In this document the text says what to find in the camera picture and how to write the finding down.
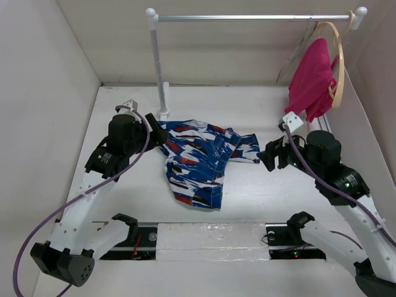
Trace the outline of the blue white red patterned trousers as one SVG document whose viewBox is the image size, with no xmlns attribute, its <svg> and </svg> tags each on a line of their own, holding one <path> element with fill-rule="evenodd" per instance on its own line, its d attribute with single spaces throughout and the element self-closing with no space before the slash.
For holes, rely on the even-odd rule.
<svg viewBox="0 0 396 297">
<path fill-rule="evenodd" d="M 193 207 L 220 209 L 225 168 L 229 161 L 259 163 L 255 134 L 241 136 L 195 119 L 160 121 L 169 133 L 160 147 L 165 155 L 165 174 L 174 198 Z"/>
</svg>

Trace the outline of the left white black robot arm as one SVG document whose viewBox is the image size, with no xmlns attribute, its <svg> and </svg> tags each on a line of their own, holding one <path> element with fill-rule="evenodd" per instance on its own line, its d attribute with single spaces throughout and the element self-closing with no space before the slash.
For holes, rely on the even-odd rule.
<svg viewBox="0 0 396 297">
<path fill-rule="evenodd" d="M 35 243 L 30 255 L 40 270 L 72 286 L 89 279 L 95 263 L 119 243 L 132 245 L 138 237 L 137 220 L 117 213 L 97 232 L 93 219 L 119 178 L 143 153 L 164 144 L 168 133 L 154 115 L 135 111 L 114 115 L 107 136 L 90 155 L 77 200 L 64 209 L 59 225 L 45 243 Z"/>
</svg>

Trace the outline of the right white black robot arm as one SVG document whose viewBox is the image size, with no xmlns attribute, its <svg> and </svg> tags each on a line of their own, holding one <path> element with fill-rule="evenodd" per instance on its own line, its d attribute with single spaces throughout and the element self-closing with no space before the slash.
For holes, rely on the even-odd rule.
<svg viewBox="0 0 396 297">
<path fill-rule="evenodd" d="M 269 142 L 257 153 L 258 159 L 268 171 L 291 165 L 313 177 L 316 189 L 345 219 L 359 242 L 300 212 L 282 226 L 267 225 L 268 244 L 292 251 L 314 246 L 347 270 L 366 296 L 395 296 L 395 240 L 364 179 L 341 163 L 341 143 L 327 131 L 312 131 L 306 138 L 287 135 L 287 139 Z"/>
</svg>

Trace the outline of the beige wooden hanger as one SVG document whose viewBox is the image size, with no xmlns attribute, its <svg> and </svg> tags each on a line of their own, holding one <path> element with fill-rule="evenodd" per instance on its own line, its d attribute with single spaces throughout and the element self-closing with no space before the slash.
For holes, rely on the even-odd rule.
<svg viewBox="0 0 396 297">
<path fill-rule="evenodd" d="M 329 95 L 333 99 L 332 108 L 338 108 L 342 102 L 343 89 L 345 85 L 345 59 L 343 53 L 342 37 L 344 37 L 350 30 L 355 18 L 352 11 L 348 12 L 349 21 L 348 26 L 341 33 L 332 22 L 319 22 L 316 29 L 319 31 L 319 38 L 326 27 L 330 27 L 333 32 L 333 45 L 336 50 L 336 56 L 333 60 L 333 66 L 338 66 L 338 80 L 337 86 L 329 86 Z"/>
</svg>

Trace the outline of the clear plastic hanger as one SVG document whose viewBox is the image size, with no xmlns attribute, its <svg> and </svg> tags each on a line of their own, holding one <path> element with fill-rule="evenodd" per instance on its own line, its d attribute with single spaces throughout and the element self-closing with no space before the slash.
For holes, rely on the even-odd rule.
<svg viewBox="0 0 396 297">
<path fill-rule="evenodd" d="M 309 21 L 305 30 L 304 35 L 300 39 L 299 43 L 297 44 L 296 48 L 293 50 L 293 52 L 289 55 L 289 57 L 286 59 L 285 63 L 281 67 L 277 78 L 275 80 L 275 83 L 279 83 L 279 81 L 282 79 L 282 77 L 285 75 L 287 70 L 290 68 L 290 66 L 293 64 L 295 59 L 298 57 L 299 53 L 305 46 L 305 44 L 309 41 L 309 39 L 312 37 L 316 27 L 317 27 L 318 22 L 313 22 Z"/>
</svg>

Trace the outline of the magenta pink garment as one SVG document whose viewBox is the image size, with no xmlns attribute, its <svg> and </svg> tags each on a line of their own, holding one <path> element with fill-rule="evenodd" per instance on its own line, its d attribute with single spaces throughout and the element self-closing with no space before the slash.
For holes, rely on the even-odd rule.
<svg viewBox="0 0 396 297">
<path fill-rule="evenodd" d="M 313 122 L 332 107 L 330 91 L 337 86 L 330 66 L 327 42 L 316 39 L 306 50 L 289 84 L 289 104 L 285 113 L 299 115 Z"/>
</svg>

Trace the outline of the aluminium rail at right wall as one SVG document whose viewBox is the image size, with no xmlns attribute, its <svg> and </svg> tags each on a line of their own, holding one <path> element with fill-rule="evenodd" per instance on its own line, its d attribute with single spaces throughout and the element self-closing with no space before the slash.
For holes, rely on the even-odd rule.
<svg viewBox="0 0 396 297">
<path fill-rule="evenodd" d="M 315 123 L 317 127 L 322 131 L 332 132 L 329 121 L 327 119 L 327 115 L 324 114 L 318 118 L 316 118 Z"/>
</svg>

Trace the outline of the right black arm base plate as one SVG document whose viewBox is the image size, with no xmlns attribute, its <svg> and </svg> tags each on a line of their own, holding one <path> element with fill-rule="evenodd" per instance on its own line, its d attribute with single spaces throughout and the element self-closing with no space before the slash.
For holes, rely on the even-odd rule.
<svg viewBox="0 0 396 297">
<path fill-rule="evenodd" d="M 320 249 L 295 238 L 286 223 L 266 223 L 262 242 L 269 247 L 270 260 L 326 260 Z"/>
</svg>

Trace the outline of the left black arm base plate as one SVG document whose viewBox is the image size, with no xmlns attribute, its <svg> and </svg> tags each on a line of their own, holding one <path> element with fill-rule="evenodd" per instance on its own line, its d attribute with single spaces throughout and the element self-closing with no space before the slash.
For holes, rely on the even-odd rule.
<svg viewBox="0 0 396 297">
<path fill-rule="evenodd" d="M 139 225 L 134 239 L 125 241 L 111 248 L 101 260 L 155 260 L 157 246 L 157 224 Z"/>
</svg>

